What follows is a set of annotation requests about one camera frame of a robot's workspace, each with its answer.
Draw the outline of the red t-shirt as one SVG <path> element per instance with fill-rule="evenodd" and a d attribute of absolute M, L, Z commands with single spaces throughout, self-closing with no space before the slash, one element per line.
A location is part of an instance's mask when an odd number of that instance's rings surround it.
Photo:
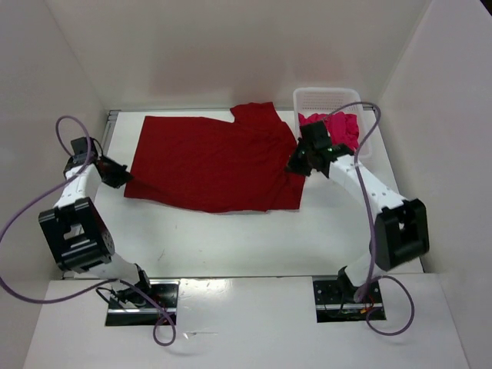
<path fill-rule="evenodd" d="M 146 117 L 124 196 L 209 213 L 299 209 L 304 177 L 285 169 L 297 143 L 274 105 L 230 112 Z"/>

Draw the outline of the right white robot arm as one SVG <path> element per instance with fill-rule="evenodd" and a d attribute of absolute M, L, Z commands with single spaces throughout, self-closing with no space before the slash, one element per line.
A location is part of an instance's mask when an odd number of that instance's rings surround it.
<path fill-rule="evenodd" d="M 300 131 L 286 170 L 305 177 L 318 171 L 365 206 L 369 250 L 337 275 L 339 297 L 346 302 L 362 301 L 375 278 L 430 250 L 426 207 L 421 200 L 408 200 L 386 186 L 361 164 L 357 151 L 334 144 L 322 121 L 304 125 Z"/>

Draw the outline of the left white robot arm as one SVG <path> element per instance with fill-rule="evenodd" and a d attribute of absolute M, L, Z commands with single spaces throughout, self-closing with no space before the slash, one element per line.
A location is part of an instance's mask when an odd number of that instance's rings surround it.
<path fill-rule="evenodd" d="M 94 200 L 100 185 L 120 188 L 133 179 L 125 165 L 98 151 L 98 142 L 71 141 L 74 154 L 64 169 L 61 197 L 38 216 L 38 223 L 58 268 L 109 280 L 114 299 L 126 308 L 151 303 L 154 289 L 141 267 L 115 251 L 115 242 Z"/>

